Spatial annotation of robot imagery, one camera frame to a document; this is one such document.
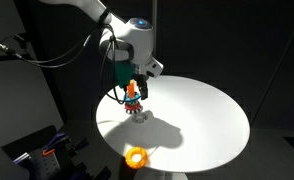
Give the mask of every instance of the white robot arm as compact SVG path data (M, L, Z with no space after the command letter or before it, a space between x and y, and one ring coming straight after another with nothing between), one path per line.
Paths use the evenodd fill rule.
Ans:
M132 18L128 22L123 22L108 9L99 0L40 0L48 4L69 4L80 8L95 22L109 24L114 31L118 49L115 50L115 61L129 61L133 64L133 77L139 86L142 100L147 98L148 77L158 77L163 65L152 56L153 51L153 27L144 19ZM101 40L100 50L107 50L112 32L105 29ZM112 53L108 54L108 58L112 59ZM129 79L120 83L123 88L129 84Z

